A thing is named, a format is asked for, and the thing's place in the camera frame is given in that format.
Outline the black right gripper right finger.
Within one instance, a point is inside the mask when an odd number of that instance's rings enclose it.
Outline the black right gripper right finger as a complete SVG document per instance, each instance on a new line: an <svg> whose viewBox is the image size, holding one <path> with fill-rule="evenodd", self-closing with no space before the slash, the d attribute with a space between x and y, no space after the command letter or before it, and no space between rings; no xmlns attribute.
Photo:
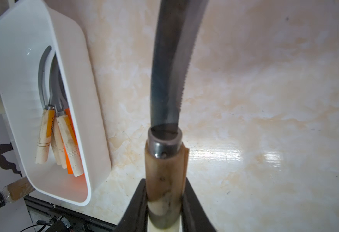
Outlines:
<svg viewBox="0 0 339 232"><path fill-rule="evenodd" d="M182 228L183 232L216 232L188 179L182 199Z"/></svg>

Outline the orange handle sickle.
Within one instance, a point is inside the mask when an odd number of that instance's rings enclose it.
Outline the orange handle sickle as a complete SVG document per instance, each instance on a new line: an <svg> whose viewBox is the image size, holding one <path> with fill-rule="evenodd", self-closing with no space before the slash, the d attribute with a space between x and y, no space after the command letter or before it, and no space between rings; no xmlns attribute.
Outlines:
<svg viewBox="0 0 339 232"><path fill-rule="evenodd" d="M72 117L71 117L71 113L70 113L70 108L65 109L65 113L68 115L70 125L71 125L71 129L72 129L72 132L73 132L73 137L75 139L75 142L77 143L76 134L75 134L74 126L73 126L73 121L72 121Z"/></svg>
<svg viewBox="0 0 339 232"><path fill-rule="evenodd" d="M69 161L69 157L68 157L68 154L66 152L66 149L64 149L64 154L65 154L65 160L66 160L66 169L67 169L67 173L69 175L73 175L73 170L72 170L72 167L71 167L71 164L70 164L70 161Z"/></svg>

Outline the wooden handle sickle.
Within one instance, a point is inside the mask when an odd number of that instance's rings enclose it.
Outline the wooden handle sickle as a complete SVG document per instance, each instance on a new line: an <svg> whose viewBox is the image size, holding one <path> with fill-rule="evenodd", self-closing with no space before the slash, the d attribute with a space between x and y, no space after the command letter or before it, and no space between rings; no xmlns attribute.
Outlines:
<svg viewBox="0 0 339 232"><path fill-rule="evenodd" d="M51 135L52 135L52 125L54 121L55 110L54 106L51 103L51 96L46 100L45 95L45 63L49 53L51 52L51 46L48 46L43 52L38 69L38 90L41 105L43 108L43 114L41 119L41 125L39 130L39 136L37 141L37 151L35 157L36 164L44 164L47 162Z"/></svg>
<svg viewBox="0 0 339 232"><path fill-rule="evenodd" d="M52 135L55 138L56 144L57 144L57 149L59 152L59 157L60 157L60 161L61 161L61 167L63 169L66 169L66 160L65 160L65 154L64 154L64 144L63 144L63 140L61 137L61 132L57 123L57 120L54 119L53 122L53 127L52 127Z"/></svg>
<svg viewBox="0 0 339 232"><path fill-rule="evenodd" d="M59 152L58 152L58 149L57 149L57 144L56 144L56 141L55 141L55 138L53 135L51 135L51 147L52 147L52 151L53 151L53 154L54 154L54 157L55 157L55 160L56 160L56 163L57 165L61 165L61 161L60 161L60 157L59 157Z"/></svg>
<svg viewBox="0 0 339 232"><path fill-rule="evenodd" d="M65 111L68 108L68 104L67 99L65 98L61 70L56 56L54 56L51 63L50 90L52 92L53 105L56 111L56 122L63 140L64 148L68 156L73 175L79 177L84 174L84 170L76 136L72 127L72 121Z"/></svg>
<svg viewBox="0 0 339 232"><path fill-rule="evenodd" d="M180 229L188 153L179 128L185 78L207 1L161 1L151 75L151 126L145 147L152 232Z"/></svg>

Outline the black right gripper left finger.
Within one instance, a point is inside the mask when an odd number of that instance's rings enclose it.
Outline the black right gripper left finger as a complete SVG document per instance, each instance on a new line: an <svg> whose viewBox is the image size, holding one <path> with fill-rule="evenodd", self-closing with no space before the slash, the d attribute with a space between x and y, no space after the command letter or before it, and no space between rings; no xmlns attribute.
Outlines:
<svg viewBox="0 0 339 232"><path fill-rule="evenodd" d="M147 232L148 207L146 180L142 179L115 232Z"/></svg>

